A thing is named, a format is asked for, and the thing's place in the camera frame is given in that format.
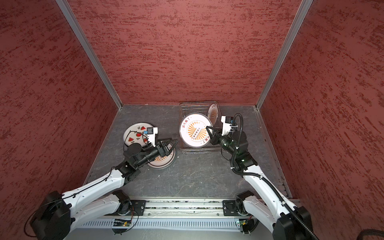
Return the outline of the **white watermelon pattern plate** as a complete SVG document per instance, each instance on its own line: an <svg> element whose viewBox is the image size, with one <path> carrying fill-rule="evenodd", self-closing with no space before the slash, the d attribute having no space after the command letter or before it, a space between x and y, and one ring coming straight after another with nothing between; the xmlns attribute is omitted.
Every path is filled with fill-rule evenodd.
<svg viewBox="0 0 384 240"><path fill-rule="evenodd" d="M136 123L128 127L123 135L123 141L125 147L129 147L134 143L140 144L143 148L150 145L147 142L147 137L143 135L143 132L147 128L153 128L154 126L149 123Z"/></svg>

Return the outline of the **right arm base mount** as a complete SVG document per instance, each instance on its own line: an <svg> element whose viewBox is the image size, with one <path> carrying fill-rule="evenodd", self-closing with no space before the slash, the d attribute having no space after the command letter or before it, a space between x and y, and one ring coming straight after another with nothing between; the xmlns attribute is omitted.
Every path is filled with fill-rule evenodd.
<svg viewBox="0 0 384 240"><path fill-rule="evenodd" d="M223 200L223 214L225 217L237 217L240 216L235 200Z"/></svg>

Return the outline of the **brown patterned plate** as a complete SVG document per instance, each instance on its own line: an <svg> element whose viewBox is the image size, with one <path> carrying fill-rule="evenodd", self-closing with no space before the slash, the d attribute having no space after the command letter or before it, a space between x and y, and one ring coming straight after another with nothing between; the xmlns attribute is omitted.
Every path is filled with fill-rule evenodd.
<svg viewBox="0 0 384 240"><path fill-rule="evenodd" d="M161 170L169 167L173 161L175 160L176 157L176 150L173 149L172 152L168 156L164 157L156 157L154 161L147 163L147 165L150 168L156 169L156 170Z"/></svg>

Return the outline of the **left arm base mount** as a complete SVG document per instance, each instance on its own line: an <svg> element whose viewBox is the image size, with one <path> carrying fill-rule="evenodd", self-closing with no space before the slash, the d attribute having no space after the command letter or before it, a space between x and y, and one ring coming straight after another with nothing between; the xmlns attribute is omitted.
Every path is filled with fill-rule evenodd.
<svg viewBox="0 0 384 240"><path fill-rule="evenodd" d="M125 202L122 207L119 207L118 210L107 216L142 216L146 207L146 200L130 200L130 202Z"/></svg>

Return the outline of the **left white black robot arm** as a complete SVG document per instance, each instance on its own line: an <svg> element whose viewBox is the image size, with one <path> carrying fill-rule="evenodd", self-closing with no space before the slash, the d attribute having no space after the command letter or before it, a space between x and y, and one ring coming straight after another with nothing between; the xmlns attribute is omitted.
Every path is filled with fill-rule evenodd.
<svg viewBox="0 0 384 240"><path fill-rule="evenodd" d="M74 229L98 217L129 211L130 198L120 190L133 181L140 168L157 157L169 156L178 140L161 140L143 148L134 143L124 151L125 159L108 174L77 189L47 194L30 216L28 224L39 240L63 240Z"/></svg>

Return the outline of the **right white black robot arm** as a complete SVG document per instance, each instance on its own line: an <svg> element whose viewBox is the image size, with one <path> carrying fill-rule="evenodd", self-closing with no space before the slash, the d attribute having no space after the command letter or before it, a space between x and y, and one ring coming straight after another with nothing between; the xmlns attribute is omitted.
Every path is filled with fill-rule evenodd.
<svg viewBox="0 0 384 240"><path fill-rule="evenodd" d="M258 196L242 199L247 214L263 224L275 240L316 240L310 213L297 207L285 197L266 177L259 164L248 150L249 143L244 132L223 135L219 128L207 127L212 145L219 145L231 154L231 170L243 177Z"/></svg>

